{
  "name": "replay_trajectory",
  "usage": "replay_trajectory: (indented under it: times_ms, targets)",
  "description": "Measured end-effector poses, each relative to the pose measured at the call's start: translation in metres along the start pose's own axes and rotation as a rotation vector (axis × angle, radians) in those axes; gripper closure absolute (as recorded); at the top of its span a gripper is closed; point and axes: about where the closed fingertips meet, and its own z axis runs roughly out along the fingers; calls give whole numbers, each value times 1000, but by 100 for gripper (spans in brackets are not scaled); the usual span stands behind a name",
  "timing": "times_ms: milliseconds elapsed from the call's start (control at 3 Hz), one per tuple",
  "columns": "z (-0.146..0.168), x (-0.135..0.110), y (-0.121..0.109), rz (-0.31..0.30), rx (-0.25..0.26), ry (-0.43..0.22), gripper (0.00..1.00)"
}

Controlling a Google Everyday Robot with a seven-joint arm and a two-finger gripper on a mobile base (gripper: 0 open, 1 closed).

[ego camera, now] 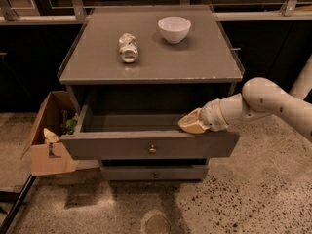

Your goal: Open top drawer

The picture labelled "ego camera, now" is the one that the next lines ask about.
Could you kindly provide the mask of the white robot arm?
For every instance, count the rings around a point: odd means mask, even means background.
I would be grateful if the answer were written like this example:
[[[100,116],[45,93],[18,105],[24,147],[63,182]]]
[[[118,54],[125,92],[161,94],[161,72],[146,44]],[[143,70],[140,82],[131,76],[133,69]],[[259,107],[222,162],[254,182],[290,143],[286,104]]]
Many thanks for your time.
[[[248,80],[242,92],[215,99],[178,121],[191,134],[226,130],[233,122],[251,122],[275,115],[312,141],[312,103],[305,101],[312,90],[312,57],[308,59],[289,93],[262,77]]]

